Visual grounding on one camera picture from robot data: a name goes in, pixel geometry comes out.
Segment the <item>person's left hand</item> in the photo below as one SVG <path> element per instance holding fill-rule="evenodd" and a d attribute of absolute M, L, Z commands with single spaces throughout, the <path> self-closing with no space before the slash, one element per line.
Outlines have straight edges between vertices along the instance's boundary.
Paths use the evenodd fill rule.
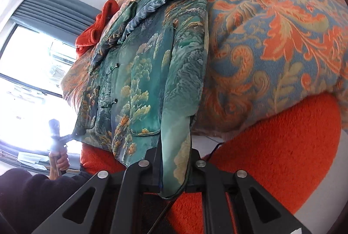
<path fill-rule="evenodd" d="M 65 172 L 70 167 L 69 156 L 67 154 L 67 148 L 61 146 L 60 148 L 53 150 L 48 155 L 50 160 L 50 180 L 56 180 L 63 172 Z"/>

